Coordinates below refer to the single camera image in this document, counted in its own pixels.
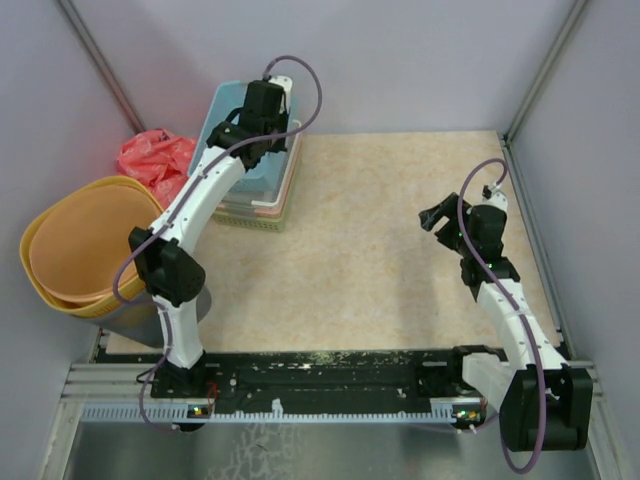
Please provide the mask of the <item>blue perforated plastic basket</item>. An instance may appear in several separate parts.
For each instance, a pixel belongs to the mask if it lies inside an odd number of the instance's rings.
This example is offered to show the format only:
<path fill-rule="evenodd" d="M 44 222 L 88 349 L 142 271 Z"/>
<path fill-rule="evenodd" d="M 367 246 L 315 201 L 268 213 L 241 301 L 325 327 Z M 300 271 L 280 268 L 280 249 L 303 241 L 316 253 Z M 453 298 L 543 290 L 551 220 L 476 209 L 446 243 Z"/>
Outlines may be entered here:
<path fill-rule="evenodd" d="M 286 76 L 277 75 L 271 82 L 285 87 L 287 94 L 286 105 L 289 110 L 288 130 L 295 129 L 296 101 L 293 99 L 293 81 Z M 195 171 L 203 151 L 207 148 L 206 140 L 212 130 L 236 108 L 244 104 L 248 83 L 246 81 L 232 81 L 220 84 L 214 94 L 212 103 L 202 127 L 197 145 L 188 168 L 188 176 Z M 230 190 L 230 194 L 273 197 L 284 175 L 289 153 L 268 153 L 255 169 L 246 173 Z"/>

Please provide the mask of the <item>white perforated plastic basket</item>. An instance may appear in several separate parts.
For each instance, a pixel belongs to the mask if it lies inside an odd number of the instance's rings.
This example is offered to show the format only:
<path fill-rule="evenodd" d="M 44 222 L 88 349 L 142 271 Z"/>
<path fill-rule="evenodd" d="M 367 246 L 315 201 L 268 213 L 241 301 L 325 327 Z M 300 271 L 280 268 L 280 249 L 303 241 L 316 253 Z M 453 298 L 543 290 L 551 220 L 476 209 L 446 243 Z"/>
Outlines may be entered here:
<path fill-rule="evenodd" d="M 269 153 L 258 167 L 238 181 L 220 203 L 220 210 L 265 213 L 283 209 L 302 143 L 302 134 L 286 141 L 286 151 Z"/>

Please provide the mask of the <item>pink perforated plastic basket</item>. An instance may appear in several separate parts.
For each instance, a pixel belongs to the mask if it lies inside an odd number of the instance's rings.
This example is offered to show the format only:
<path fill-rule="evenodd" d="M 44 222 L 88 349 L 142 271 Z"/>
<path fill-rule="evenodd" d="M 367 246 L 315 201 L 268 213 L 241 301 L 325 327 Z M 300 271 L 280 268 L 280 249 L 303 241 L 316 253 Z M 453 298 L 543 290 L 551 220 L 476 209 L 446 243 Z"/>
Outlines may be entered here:
<path fill-rule="evenodd" d="M 275 219 L 284 213 L 285 203 L 298 163 L 302 136 L 287 144 L 287 151 L 269 154 L 264 160 L 267 169 L 255 179 L 242 179 L 225 195 L 214 215 L 245 219 Z"/>

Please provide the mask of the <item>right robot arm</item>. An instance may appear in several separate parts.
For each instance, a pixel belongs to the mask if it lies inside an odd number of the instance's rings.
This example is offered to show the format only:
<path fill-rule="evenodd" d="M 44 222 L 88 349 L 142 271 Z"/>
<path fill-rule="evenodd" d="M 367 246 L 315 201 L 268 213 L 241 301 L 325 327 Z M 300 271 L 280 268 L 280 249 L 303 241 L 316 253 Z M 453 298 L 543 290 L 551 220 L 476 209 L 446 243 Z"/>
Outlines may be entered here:
<path fill-rule="evenodd" d="M 477 205 L 452 193 L 419 214 L 422 229 L 460 255 L 462 282 L 488 315 L 507 358 L 501 362 L 485 347 L 459 347 L 447 384 L 458 395 L 477 390 L 487 399 L 513 452 L 581 450 L 593 381 L 553 347 L 529 308 L 520 276 L 503 253 L 507 206 L 500 191 L 486 191 Z"/>

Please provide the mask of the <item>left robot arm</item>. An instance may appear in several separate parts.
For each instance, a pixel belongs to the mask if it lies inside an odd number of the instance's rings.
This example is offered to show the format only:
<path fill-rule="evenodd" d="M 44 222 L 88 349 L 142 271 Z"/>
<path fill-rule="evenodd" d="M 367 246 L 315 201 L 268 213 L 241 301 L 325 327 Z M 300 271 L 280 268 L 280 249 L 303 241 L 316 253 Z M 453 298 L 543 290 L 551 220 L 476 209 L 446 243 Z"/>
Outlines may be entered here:
<path fill-rule="evenodd" d="M 221 84 L 209 108 L 189 167 L 189 178 L 169 207 L 146 229 L 134 228 L 129 246 L 139 278 L 158 310 L 163 365 L 176 389 L 194 397 L 208 384 L 199 338 L 197 298 L 205 269 L 196 243 L 212 214 L 245 173 L 271 153 L 282 155 L 289 130 L 293 82 L 269 76 Z"/>

